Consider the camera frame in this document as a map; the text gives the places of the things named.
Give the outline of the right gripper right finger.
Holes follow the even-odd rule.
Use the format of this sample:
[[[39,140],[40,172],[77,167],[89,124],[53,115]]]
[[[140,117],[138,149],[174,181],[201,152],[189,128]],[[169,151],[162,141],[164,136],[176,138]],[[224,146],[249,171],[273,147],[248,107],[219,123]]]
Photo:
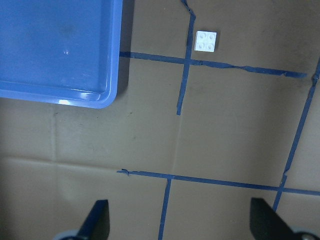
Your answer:
[[[250,201],[250,232],[255,240],[299,240],[263,198]]]

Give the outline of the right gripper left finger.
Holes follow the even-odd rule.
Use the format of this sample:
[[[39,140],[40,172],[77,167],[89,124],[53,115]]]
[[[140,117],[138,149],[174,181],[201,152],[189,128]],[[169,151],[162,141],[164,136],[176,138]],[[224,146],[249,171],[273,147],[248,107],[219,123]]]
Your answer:
[[[107,240],[110,234],[110,213],[107,199],[97,200],[76,234],[77,240]]]

